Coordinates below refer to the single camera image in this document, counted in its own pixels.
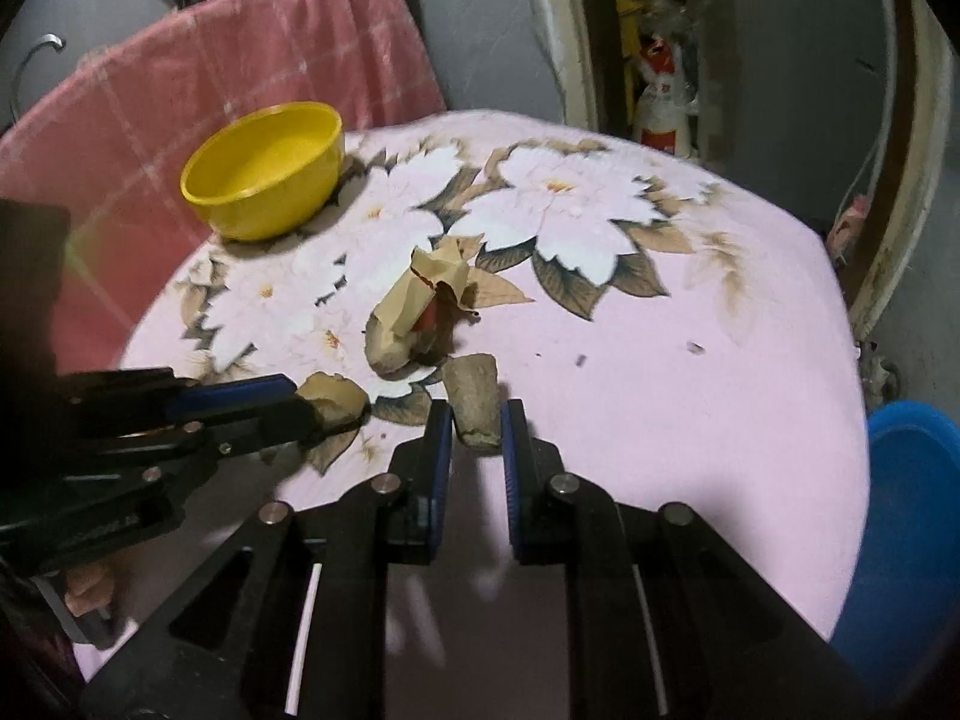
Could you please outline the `person left hand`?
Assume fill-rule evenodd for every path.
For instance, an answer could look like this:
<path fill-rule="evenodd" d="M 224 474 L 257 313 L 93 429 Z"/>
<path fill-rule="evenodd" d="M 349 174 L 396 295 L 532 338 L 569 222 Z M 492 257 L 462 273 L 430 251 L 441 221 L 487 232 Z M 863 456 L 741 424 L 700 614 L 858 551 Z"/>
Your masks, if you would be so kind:
<path fill-rule="evenodd" d="M 114 598 L 116 573 L 107 561 L 71 567 L 64 577 L 64 603 L 71 616 L 104 610 Z"/>

